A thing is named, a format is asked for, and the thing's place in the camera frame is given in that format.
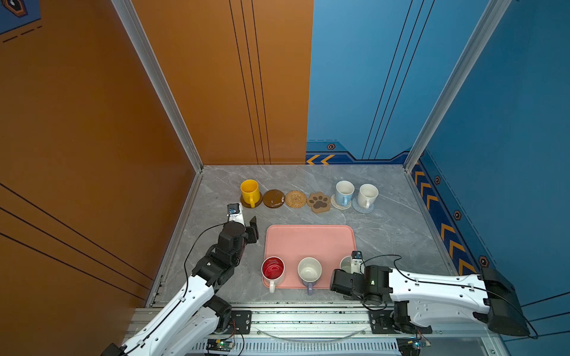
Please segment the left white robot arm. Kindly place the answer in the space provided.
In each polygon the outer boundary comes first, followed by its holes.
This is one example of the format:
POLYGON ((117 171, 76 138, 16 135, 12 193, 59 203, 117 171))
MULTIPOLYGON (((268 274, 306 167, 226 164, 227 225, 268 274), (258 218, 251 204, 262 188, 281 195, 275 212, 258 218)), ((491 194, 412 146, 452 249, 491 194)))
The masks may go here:
POLYGON ((257 243, 257 219, 249 225, 236 214, 196 267, 182 289, 151 322, 123 345, 110 344, 103 355, 187 355, 195 344, 212 333, 234 332, 232 306, 216 292, 234 274, 245 247, 257 243))

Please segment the yellow mug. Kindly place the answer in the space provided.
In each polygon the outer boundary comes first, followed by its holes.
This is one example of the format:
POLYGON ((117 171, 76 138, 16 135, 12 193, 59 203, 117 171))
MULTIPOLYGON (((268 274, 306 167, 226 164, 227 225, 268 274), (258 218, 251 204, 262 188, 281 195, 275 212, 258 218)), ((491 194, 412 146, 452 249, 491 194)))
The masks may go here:
POLYGON ((247 179, 240 185, 240 192, 243 198, 248 201, 252 208, 255 208, 255 203, 259 200, 261 191, 258 182, 253 179, 247 179))

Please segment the woven rattan round coaster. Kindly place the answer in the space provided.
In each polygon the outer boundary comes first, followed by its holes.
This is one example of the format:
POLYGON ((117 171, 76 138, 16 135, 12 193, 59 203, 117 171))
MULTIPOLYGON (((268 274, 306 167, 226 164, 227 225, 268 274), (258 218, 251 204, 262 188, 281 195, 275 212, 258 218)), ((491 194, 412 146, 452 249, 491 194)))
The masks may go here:
POLYGON ((290 191, 285 196, 285 203, 293 209, 299 209, 306 205, 307 196, 301 191, 290 191))

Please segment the light blue woven coaster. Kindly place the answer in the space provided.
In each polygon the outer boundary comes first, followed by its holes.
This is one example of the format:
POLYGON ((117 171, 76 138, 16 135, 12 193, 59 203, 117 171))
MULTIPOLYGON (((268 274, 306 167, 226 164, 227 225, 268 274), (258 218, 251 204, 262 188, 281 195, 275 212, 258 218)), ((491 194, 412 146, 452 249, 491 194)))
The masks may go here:
POLYGON ((360 214, 370 214, 371 212, 374 211, 375 209, 375 205, 372 203, 370 204, 370 206, 368 208, 363 208, 359 205, 358 203, 358 199, 355 197, 352 200, 352 207, 359 212, 360 214))

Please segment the multicolour woven round coaster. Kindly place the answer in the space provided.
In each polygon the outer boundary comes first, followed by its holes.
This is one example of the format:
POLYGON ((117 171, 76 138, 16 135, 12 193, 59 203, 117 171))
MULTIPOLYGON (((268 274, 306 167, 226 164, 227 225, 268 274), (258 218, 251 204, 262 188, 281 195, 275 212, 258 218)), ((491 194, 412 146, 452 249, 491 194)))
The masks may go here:
POLYGON ((335 209, 346 211, 352 207, 352 201, 349 201, 346 206, 339 205, 336 201, 335 195, 330 196, 330 203, 335 209))

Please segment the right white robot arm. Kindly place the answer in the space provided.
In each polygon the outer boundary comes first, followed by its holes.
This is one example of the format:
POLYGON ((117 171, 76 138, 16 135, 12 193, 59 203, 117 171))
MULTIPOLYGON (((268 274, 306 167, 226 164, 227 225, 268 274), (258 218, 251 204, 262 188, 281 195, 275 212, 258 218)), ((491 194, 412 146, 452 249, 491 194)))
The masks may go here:
POLYGON ((376 265, 353 274, 336 269, 330 290, 374 311, 391 303, 391 323, 401 333, 430 333, 433 325, 441 323, 479 323, 500 335, 531 335, 514 285, 494 268, 465 276, 416 274, 376 265))

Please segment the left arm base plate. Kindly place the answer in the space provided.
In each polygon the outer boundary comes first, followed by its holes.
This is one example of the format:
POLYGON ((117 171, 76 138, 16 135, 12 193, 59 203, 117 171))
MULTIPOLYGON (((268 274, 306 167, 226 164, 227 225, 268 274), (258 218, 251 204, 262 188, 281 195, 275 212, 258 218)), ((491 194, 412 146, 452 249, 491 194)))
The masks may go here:
POLYGON ((249 335, 252 326, 252 312, 250 310, 232 310, 223 314, 218 321, 218 326, 214 333, 217 335, 231 335, 237 332, 242 335, 249 335))

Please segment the glossy round wooden coaster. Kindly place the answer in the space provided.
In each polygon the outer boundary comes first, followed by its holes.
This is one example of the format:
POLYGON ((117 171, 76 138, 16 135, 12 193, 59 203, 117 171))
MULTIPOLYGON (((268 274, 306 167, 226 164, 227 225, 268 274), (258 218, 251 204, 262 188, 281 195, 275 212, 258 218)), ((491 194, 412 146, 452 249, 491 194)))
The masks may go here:
POLYGON ((271 189, 263 196, 263 204, 270 209, 277 209, 285 203, 285 194, 278 189, 271 189))

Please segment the cork paw print coaster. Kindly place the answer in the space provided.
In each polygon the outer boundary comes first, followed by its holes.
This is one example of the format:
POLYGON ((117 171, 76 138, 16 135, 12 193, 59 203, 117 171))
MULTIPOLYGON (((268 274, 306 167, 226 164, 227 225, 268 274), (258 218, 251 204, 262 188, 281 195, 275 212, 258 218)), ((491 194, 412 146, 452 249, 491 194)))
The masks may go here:
POLYGON ((323 192, 312 193, 307 198, 307 205, 315 214, 328 212, 331 209, 331 198, 323 192))

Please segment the light blue mug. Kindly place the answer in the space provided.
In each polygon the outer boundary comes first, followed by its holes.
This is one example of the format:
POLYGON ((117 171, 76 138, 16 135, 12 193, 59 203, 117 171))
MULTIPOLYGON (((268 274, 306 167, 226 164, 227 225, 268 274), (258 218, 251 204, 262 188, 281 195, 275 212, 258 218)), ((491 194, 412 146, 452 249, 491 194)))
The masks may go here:
POLYGON ((335 198, 339 205, 346 206, 353 199, 355 186, 347 180, 337 182, 335 186, 335 198))

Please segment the matte round wooden coaster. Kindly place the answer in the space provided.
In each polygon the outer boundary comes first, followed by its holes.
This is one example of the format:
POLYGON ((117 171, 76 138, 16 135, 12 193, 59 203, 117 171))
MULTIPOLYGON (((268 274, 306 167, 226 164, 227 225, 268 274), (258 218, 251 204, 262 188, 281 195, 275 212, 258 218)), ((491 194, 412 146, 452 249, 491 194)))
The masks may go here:
MULTIPOLYGON (((242 206, 244 208, 247 208, 247 209, 252 208, 251 204, 248 201, 246 201, 242 195, 240 195, 240 203, 242 204, 242 206)), ((261 203, 263 203, 263 195, 262 194, 260 195, 259 200, 255 203, 255 208, 260 206, 261 203)))

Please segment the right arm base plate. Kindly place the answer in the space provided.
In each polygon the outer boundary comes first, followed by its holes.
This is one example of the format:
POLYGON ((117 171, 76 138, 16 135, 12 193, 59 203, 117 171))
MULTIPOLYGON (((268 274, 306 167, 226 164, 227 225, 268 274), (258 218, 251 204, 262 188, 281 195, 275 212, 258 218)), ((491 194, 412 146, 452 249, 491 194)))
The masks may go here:
POLYGON ((420 332, 423 335, 433 333, 431 326, 421 327, 411 323, 408 316, 397 315, 391 310, 368 312, 369 322, 374 335, 380 334, 415 334, 420 332))

